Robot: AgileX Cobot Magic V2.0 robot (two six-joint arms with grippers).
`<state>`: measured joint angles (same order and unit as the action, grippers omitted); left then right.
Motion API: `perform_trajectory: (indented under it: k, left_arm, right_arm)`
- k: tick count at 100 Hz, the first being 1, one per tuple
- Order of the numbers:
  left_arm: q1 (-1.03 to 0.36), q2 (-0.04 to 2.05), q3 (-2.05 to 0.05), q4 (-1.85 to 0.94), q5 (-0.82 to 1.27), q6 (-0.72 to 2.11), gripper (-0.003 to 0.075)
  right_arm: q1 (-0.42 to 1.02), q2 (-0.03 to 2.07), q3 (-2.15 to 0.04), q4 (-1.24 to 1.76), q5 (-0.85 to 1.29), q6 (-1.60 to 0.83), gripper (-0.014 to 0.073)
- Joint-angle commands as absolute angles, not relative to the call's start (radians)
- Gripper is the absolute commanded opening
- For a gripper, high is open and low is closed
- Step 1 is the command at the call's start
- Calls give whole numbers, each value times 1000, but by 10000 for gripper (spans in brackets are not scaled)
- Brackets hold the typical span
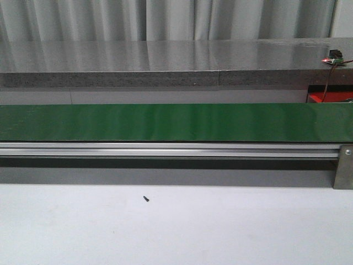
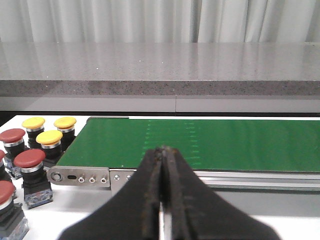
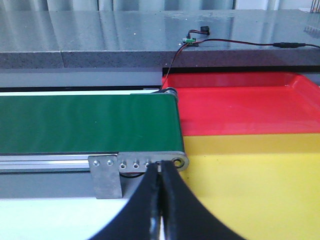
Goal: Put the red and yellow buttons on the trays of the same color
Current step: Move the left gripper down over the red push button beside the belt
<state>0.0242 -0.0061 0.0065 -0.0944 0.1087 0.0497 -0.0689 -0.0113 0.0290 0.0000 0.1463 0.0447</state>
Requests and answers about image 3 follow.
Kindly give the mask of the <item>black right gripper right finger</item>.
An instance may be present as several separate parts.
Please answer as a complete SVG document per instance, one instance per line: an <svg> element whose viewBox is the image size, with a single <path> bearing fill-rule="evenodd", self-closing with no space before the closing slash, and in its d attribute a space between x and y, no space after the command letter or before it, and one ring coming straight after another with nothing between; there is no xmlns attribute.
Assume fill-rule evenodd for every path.
<svg viewBox="0 0 320 240"><path fill-rule="evenodd" d="M242 240L196 198L170 161L161 164L161 203L167 240Z"/></svg>

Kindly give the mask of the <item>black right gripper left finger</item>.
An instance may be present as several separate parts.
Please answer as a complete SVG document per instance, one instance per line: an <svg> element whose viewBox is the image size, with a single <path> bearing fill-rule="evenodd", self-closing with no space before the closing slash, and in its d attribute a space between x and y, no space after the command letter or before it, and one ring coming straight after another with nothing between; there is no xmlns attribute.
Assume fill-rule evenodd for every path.
<svg viewBox="0 0 320 240"><path fill-rule="evenodd" d="M157 164L150 164L127 204L91 239L158 240L160 237L158 176Z"/></svg>

